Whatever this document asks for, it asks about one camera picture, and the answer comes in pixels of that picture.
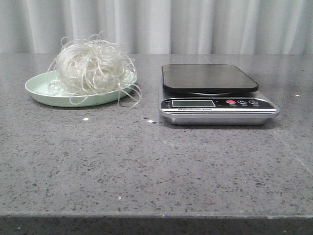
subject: gray granite countertop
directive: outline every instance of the gray granite countertop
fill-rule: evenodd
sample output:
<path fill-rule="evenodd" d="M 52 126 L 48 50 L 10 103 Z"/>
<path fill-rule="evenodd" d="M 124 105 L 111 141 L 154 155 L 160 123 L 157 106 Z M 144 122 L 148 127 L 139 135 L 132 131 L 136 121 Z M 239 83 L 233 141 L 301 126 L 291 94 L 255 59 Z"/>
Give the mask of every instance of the gray granite countertop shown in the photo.
<path fill-rule="evenodd" d="M 133 55 L 142 101 L 58 108 L 25 82 L 55 55 L 0 54 L 0 216 L 313 217 L 313 56 Z M 281 110 L 261 126 L 177 126 L 166 64 L 232 64 Z"/>

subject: scale button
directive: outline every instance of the scale button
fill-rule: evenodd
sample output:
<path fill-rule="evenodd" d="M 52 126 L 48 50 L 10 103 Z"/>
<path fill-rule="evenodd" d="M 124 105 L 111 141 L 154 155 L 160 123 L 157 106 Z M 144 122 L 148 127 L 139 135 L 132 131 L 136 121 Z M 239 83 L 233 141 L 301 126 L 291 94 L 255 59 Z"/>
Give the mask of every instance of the scale button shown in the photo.
<path fill-rule="evenodd" d="M 259 102 L 258 101 L 256 101 L 256 100 L 249 100 L 249 104 L 258 104 Z"/>
<path fill-rule="evenodd" d="M 236 101 L 235 101 L 235 100 L 232 100 L 232 99 L 228 99 L 228 100 L 226 101 L 226 103 L 227 103 L 227 104 L 235 104 Z"/>
<path fill-rule="evenodd" d="M 239 104 L 246 104 L 246 101 L 244 101 L 244 100 L 242 100 L 242 99 L 238 100 L 237 102 L 238 102 Z"/>

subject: black weighing plate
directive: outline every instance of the black weighing plate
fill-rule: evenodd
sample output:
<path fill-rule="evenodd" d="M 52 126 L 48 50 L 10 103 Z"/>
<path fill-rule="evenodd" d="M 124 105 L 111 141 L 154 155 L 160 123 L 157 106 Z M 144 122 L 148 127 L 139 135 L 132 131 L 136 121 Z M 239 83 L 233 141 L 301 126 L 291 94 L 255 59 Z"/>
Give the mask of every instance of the black weighing plate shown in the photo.
<path fill-rule="evenodd" d="M 249 93 L 258 84 L 233 65 L 170 64 L 162 66 L 163 88 L 174 93 Z"/>

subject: red button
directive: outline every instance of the red button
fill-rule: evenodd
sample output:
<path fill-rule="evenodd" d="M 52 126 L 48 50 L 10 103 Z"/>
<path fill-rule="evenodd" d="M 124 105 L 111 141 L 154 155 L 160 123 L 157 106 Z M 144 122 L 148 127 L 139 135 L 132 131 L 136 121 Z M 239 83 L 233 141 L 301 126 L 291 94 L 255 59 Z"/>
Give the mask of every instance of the red button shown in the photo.
<path fill-rule="evenodd" d="M 232 100 L 232 99 L 228 99 L 228 100 L 226 101 L 226 103 L 227 103 L 227 104 L 235 104 L 236 101 L 235 101 L 235 100 Z"/>

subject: control panel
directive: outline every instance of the control panel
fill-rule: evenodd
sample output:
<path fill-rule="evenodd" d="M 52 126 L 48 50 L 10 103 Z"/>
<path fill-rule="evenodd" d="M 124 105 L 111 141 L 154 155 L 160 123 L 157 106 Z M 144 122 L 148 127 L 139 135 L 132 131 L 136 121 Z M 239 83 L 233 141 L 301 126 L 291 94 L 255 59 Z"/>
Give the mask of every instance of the control panel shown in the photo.
<path fill-rule="evenodd" d="M 162 101 L 169 113 L 274 113 L 276 109 L 258 98 L 170 98 Z"/>

